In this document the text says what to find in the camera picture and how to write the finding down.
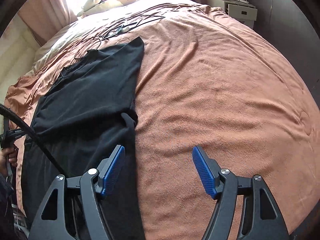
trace blue gripper pad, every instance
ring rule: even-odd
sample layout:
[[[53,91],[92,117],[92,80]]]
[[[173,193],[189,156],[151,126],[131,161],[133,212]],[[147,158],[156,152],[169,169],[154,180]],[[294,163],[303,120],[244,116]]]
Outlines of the blue gripper pad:
[[[215,189],[213,175],[197,146],[192,150],[192,160],[196,166],[205,192],[215,199],[217,191]]]
[[[121,146],[115,157],[113,158],[108,171],[103,178],[103,188],[101,196],[104,198],[106,195],[110,195],[118,179],[119,173],[125,161],[125,150]]]

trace bed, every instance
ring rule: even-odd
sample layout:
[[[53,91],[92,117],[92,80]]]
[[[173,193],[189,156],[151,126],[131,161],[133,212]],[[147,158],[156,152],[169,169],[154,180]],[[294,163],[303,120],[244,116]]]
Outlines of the bed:
[[[9,87],[5,105],[30,125],[39,98],[62,68],[74,62],[75,53],[97,47],[81,40],[139,12],[165,18],[103,41],[100,48],[138,36],[145,43],[136,87],[136,159],[146,239],[201,239],[214,200],[192,162],[195,145],[239,176],[262,175],[288,231],[295,230],[320,198],[319,109],[279,51],[220,8],[140,0],[87,16],[38,51],[32,70]],[[23,210],[24,138],[16,145]],[[230,239],[237,234],[241,204],[238,198]]]

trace human hand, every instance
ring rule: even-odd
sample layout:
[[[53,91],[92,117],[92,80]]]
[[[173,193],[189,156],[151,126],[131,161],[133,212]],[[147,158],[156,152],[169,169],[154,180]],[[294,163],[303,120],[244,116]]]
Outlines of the human hand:
[[[9,156],[9,163],[13,167],[17,167],[17,156],[18,156],[18,148],[16,146],[10,147],[10,148],[4,148],[0,151],[0,173],[4,176],[8,176],[7,171],[7,156]]]

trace drawer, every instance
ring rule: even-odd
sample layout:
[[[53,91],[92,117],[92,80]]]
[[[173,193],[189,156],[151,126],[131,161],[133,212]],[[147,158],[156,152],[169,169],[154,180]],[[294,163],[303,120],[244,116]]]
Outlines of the drawer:
[[[246,6],[228,5],[228,14],[235,19],[244,19],[255,21],[257,19],[257,9],[253,9]]]

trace black t-shirt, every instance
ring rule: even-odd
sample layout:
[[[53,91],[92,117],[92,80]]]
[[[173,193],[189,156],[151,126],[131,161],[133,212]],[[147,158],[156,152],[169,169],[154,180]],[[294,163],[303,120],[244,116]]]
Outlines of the black t-shirt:
[[[103,201],[115,239],[144,239],[136,187],[134,109],[137,74],[143,58],[140,37],[128,44],[89,50],[64,68],[40,98],[31,126],[69,176],[84,174],[108,158],[117,144],[126,160],[112,195]],[[21,176],[23,207],[29,221],[58,175],[27,137]]]

